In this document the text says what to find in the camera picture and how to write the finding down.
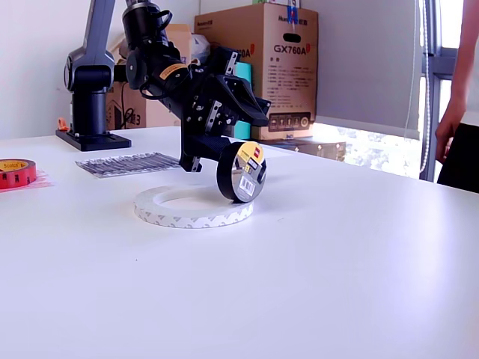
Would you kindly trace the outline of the person left hand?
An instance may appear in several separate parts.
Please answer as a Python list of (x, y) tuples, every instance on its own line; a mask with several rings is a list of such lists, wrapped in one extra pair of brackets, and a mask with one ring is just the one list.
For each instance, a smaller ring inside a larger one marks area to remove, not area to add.
[(449, 141), (453, 138), (456, 127), (457, 117), (447, 110), (436, 130), (436, 160), (442, 164), (448, 156)]

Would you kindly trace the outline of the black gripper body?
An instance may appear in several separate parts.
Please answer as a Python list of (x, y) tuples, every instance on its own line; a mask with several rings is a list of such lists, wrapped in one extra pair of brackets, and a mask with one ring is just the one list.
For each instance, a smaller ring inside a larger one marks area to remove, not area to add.
[(239, 118), (220, 102), (220, 76), (209, 69), (185, 69), (178, 76), (178, 102), (183, 135), (225, 137), (228, 122)]

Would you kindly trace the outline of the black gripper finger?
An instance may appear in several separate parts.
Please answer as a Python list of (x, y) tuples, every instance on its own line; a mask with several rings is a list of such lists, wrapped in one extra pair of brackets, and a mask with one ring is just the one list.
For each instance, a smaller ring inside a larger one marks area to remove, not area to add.
[(220, 102), (230, 109), (241, 121), (252, 126), (266, 126), (268, 101), (257, 99), (251, 84), (245, 79), (221, 75), (220, 76)]
[(225, 137), (209, 135), (183, 135), (180, 166), (186, 172), (200, 172), (201, 159), (218, 162), (223, 150), (231, 144)]

